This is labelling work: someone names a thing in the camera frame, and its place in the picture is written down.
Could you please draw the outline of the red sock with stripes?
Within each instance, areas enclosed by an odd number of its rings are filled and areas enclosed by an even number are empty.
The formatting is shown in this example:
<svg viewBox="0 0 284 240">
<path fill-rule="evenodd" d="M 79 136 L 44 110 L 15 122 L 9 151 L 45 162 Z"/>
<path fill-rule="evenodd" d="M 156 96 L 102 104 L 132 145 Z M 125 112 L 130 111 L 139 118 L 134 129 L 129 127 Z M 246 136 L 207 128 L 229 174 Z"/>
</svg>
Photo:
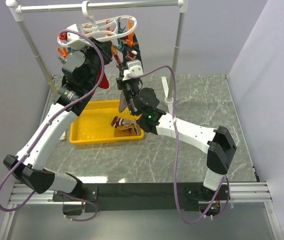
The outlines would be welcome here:
<svg viewBox="0 0 284 240">
<path fill-rule="evenodd" d="M 102 76 L 102 80 L 101 80 L 101 83 L 99 84 L 99 88 L 104 89 L 104 90 L 108 89 L 109 88 L 109 81 L 108 81 L 105 73 L 102 73 L 101 69 L 99 70 L 97 80 L 99 80 L 100 76 Z"/>
</svg>

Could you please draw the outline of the white clip hanger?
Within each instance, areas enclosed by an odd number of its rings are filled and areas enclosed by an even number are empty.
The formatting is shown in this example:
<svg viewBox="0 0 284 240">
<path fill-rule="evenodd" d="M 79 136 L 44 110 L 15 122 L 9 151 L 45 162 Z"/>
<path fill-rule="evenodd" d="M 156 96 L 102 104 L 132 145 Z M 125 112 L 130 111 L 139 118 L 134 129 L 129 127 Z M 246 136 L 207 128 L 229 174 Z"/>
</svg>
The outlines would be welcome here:
<svg viewBox="0 0 284 240">
<path fill-rule="evenodd" d="M 96 20 L 93 12 L 89 9 L 90 1 L 85 0 L 81 4 L 81 10 L 84 17 L 89 22 L 82 23 L 87 38 L 94 38 L 100 42 L 116 41 L 115 47 L 119 50 L 122 48 L 120 38 L 129 36 L 129 44 L 132 44 L 132 37 L 137 28 L 137 19 L 131 15 L 120 15 L 107 19 Z M 58 33 L 60 39 L 66 39 L 66 33 Z"/>
</svg>

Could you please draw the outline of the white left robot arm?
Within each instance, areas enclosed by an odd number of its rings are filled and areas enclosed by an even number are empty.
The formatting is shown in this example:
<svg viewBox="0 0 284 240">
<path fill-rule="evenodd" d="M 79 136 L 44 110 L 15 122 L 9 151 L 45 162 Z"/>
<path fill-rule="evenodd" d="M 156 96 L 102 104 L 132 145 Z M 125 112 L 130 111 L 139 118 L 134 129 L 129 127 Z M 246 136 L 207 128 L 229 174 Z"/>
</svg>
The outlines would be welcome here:
<svg viewBox="0 0 284 240">
<path fill-rule="evenodd" d="M 47 116 L 22 150 L 16 155 L 7 155 L 3 163 L 17 180 L 36 193 L 61 191 L 70 201 L 76 201 L 82 194 L 80 180 L 70 174 L 49 170 L 46 163 L 62 133 L 90 101 L 89 96 L 82 101 L 79 98 L 98 82 L 101 62 L 91 46 L 68 54 L 65 61 L 61 87 Z"/>
</svg>

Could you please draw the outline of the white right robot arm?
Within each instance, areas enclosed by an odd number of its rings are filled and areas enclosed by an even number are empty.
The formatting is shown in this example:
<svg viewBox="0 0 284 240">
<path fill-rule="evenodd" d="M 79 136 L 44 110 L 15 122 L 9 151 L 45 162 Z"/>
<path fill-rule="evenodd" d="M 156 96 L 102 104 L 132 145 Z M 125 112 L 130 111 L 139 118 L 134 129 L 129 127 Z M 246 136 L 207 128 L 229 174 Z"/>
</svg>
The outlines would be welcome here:
<svg viewBox="0 0 284 240">
<path fill-rule="evenodd" d="M 137 125 L 145 132 L 172 137 L 190 144 L 207 154 L 207 167 L 201 194 L 211 200 L 218 193 L 222 178 L 228 173 L 237 146 L 224 126 L 210 128 L 199 126 L 159 109 L 155 91 L 142 86 L 139 78 L 118 77 L 117 88 L 121 91 L 119 111 L 128 109 L 137 116 Z"/>
</svg>

